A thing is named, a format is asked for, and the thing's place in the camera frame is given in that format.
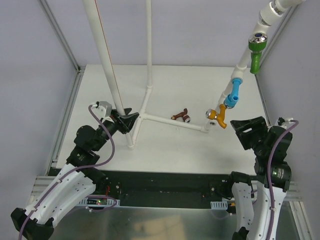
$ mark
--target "green faucet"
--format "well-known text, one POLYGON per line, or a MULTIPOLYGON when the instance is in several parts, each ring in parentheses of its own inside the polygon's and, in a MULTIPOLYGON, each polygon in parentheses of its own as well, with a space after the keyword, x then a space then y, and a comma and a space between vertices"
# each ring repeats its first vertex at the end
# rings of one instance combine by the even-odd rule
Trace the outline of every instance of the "green faucet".
POLYGON ((267 35, 262 32, 256 32, 249 38, 249 49, 251 50, 250 73, 252 74, 257 74, 260 71, 260 58, 267 46, 267 39, 267 35))

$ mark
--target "blue faucet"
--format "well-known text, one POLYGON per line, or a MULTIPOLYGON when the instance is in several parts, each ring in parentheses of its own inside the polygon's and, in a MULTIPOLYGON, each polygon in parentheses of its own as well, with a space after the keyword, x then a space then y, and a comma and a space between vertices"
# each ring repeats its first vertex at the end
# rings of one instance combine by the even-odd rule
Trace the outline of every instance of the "blue faucet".
POLYGON ((234 78, 232 80, 232 92, 226 97, 224 100, 224 105, 232 109, 238 102, 239 100, 239 86, 242 83, 242 80, 240 78, 234 78))

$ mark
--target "white wall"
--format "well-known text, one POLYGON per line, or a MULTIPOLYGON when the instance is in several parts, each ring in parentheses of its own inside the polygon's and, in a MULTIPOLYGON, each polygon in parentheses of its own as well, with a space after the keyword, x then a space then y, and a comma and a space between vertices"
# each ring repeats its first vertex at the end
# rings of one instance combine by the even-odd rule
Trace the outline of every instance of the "white wall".
POLYGON ((268 115, 294 117, 287 161, 306 205, 315 239, 320 236, 320 1, 301 4, 267 57, 259 84, 268 115))
POLYGON ((10 214, 45 173, 75 72, 36 0, 1 1, 0 33, 0 239, 16 240, 10 214))
MULTIPOLYGON (((79 64, 99 64, 82 1, 47 1, 79 64)), ((97 1, 114 64, 146 64, 145 2, 97 1)), ((235 66, 268 2, 152 0, 153 64, 235 66)))

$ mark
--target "yellow faucet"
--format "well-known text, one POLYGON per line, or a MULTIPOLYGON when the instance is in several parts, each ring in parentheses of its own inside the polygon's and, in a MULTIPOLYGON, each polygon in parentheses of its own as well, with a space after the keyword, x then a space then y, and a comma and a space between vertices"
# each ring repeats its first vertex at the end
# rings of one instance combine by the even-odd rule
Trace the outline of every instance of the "yellow faucet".
POLYGON ((223 129, 225 129, 227 127, 227 124, 224 122, 227 108, 223 104, 221 104, 219 108, 220 108, 220 113, 217 113, 215 110, 209 109, 208 111, 206 111, 205 116, 207 119, 216 120, 218 124, 223 129))

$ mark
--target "purple hose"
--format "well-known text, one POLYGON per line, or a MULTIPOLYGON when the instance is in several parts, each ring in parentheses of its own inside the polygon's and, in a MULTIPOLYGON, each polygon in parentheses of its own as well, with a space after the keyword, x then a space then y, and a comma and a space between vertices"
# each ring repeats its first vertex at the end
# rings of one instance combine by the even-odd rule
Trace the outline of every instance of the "purple hose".
MULTIPOLYGON (((271 182, 271 162, 272 162, 272 158, 275 154, 276 148, 278 146, 278 144, 281 142, 281 140, 285 137, 285 135, 287 135, 287 133, 289 133, 292 129, 294 129, 298 124, 299 121, 298 120, 291 120, 291 122, 294 122, 295 124, 292 125, 291 127, 289 127, 288 129, 286 129, 280 136, 279 138, 275 141, 269 159, 268 159, 268 165, 266 168, 266 176, 267 176, 267 180, 268 180, 268 185, 269 185, 269 191, 270 191, 270 200, 271 200, 271 208, 274 209, 275 208, 275 195, 274 195, 274 191, 272 189, 272 182, 271 182)), ((269 240, 271 237, 271 233, 272 233, 272 228, 274 225, 274 220, 275 220, 275 211, 271 210, 271 215, 270 215, 270 223, 269 223, 269 228, 266 234, 266 240, 269 240)))
MULTIPOLYGON (((106 135, 109 137, 109 140, 111 142, 112 145, 112 153, 110 155, 110 157, 105 160, 102 163, 99 164, 93 164, 93 165, 86 165, 86 166, 78 166, 70 171, 68 171, 65 175, 63 175, 59 180, 62 181, 64 178, 66 178, 69 174, 73 173, 74 171, 80 170, 80 169, 89 169, 89 168, 96 168, 96 167, 100 167, 102 165, 107 164, 108 162, 110 162, 110 160, 114 157, 115 155, 115 151, 116 151, 116 146, 115 146, 115 142, 110 134, 110 132, 108 131, 108 129, 106 128, 106 126, 99 120, 99 118, 92 112, 91 108, 93 105, 90 105, 88 107, 90 114, 94 117, 94 119, 99 123, 99 125, 102 127, 102 129, 105 131, 106 135)), ((35 209, 37 209, 37 207, 39 207, 39 205, 44 201, 44 199, 48 196, 49 193, 51 193, 51 191, 58 185, 59 183, 56 181, 49 189, 48 191, 42 196, 42 198, 40 198, 40 200, 37 202, 37 204, 34 206, 35 209)), ((106 207, 106 209, 112 208, 117 204, 117 201, 114 201, 115 204, 110 206, 110 207, 106 207)), ((92 210, 93 212, 101 212, 101 211, 105 211, 105 208, 102 210, 92 210)), ((22 240, 22 234, 24 232, 25 226, 28 222, 28 220, 30 219, 31 215, 34 213, 35 211, 31 211, 29 213, 29 215, 26 217, 26 219, 24 220, 20 232, 19 232, 19 237, 18 240, 22 240)))

